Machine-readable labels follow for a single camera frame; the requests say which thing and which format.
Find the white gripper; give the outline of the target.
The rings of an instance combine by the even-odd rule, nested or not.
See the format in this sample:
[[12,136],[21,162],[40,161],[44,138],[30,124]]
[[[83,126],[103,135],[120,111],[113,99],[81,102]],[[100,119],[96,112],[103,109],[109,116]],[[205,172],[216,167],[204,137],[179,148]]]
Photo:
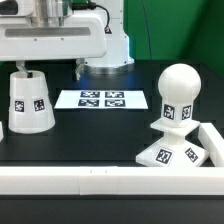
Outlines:
[[80,80],[84,58],[106,53],[106,13],[78,10],[64,18],[61,27],[33,27],[31,14],[0,17],[0,61],[17,61],[28,75],[24,61],[76,59],[75,77]]

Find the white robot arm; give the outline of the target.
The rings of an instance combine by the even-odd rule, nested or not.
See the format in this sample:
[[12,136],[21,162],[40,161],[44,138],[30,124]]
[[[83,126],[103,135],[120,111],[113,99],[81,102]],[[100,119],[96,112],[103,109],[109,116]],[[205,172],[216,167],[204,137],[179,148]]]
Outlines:
[[13,61],[27,78],[27,61],[76,61],[87,71],[128,71],[129,37],[123,28],[124,0],[0,0],[0,61]]

